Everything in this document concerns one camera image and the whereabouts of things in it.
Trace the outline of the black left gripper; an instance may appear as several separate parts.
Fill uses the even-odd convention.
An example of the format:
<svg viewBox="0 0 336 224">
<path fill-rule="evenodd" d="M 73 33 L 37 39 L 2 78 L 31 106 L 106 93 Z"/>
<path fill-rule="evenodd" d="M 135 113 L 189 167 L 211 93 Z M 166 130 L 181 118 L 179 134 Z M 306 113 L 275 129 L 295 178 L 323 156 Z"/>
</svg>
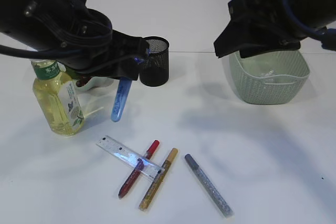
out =
<svg viewBox="0 0 336 224">
<path fill-rule="evenodd" d="M 1 0 L 1 33 L 31 51 L 1 46 L 1 54 L 56 60 L 78 76 L 137 80 L 149 43 L 114 31 L 86 0 Z"/>
</svg>

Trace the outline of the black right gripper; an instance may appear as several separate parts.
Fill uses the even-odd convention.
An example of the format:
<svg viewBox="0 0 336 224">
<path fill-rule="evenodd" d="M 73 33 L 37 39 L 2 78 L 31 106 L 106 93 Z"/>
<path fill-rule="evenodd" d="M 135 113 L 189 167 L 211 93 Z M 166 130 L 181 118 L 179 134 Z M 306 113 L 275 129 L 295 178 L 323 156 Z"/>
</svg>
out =
<svg viewBox="0 0 336 224">
<path fill-rule="evenodd" d="M 297 50 L 305 38 L 335 50 L 335 0 L 231 0 L 230 22 L 214 41 L 218 58 Z"/>
</svg>

